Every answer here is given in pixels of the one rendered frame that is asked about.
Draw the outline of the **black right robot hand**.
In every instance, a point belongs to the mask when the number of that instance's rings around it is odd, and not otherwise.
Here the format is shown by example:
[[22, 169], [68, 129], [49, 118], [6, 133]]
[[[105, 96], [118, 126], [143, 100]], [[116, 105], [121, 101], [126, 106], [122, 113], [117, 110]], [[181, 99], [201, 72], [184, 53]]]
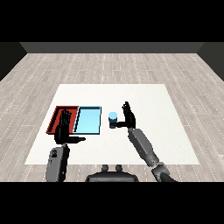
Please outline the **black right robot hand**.
[[112, 125], [117, 128], [126, 127], [128, 129], [134, 129], [136, 127], [136, 118], [133, 112], [131, 111], [130, 104], [127, 101], [122, 105], [122, 111], [124, 114], [125, 121], [112, 122]]

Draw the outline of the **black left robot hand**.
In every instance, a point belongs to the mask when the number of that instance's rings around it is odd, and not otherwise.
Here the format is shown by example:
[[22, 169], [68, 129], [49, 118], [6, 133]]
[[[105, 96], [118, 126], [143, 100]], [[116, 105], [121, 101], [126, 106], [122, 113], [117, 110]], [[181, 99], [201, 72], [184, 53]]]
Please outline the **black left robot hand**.
[[70, 114], [66, 111], [62, 112], [62, 123], [55, 130], [54, 141], [56, 144], [77, 144], [85, 141], [85, 137], [69, 136]]

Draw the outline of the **red shallow open box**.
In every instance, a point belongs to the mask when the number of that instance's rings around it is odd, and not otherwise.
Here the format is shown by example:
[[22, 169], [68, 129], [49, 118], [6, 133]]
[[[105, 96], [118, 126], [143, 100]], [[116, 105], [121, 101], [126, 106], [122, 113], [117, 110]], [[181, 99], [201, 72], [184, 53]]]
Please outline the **red shallow open box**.
[[78, 115], [78, 106], [56, 106], [55, 110], [52, 113], [52, 118], [49, 122], [49, 125], [46, 130], [46, 134], [54, 135], [55, 130], [62, 123], [62, 112], [66, 111], [70, 114], [70, 123], [69, 123], [69, 134], [74, 134], [74, 125], [76, 122], [76, 116]]

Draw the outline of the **light blue shallow open box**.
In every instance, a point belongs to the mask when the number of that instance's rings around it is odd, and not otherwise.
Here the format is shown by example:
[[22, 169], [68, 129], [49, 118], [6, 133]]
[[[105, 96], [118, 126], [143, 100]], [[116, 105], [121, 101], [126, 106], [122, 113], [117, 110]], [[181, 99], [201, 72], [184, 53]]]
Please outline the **light blue shallow open box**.
[[74, 135], [99, 135], [102, 108], [100, 106], [80, 106], [73, 125]]

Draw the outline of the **dark grey robot body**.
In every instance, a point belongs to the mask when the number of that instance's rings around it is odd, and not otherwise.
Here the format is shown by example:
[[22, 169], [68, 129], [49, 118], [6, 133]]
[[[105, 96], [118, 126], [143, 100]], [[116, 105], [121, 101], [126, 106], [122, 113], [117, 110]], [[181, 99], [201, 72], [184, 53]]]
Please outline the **dark grey robot body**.
[[100, 172], [88, 175], [86, 182], [138, 182], [138, 178], [124, 172], [120, 164], [115, 166], [115, 171], [109, 171], [109, 166], [104, 164]]

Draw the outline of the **small blue can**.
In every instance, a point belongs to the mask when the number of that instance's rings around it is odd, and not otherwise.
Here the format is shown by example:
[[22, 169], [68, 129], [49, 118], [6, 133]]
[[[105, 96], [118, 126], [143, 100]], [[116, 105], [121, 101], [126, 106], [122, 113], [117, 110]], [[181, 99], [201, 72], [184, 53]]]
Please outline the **small blue can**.
[[117, 113], [116, 112], [110, 112], [108, 114], [108, 122], [109, 122], [109, 127], [111, 129], [114, 129], [116, 126], [114, 125], [114, 123], [117, 122]]

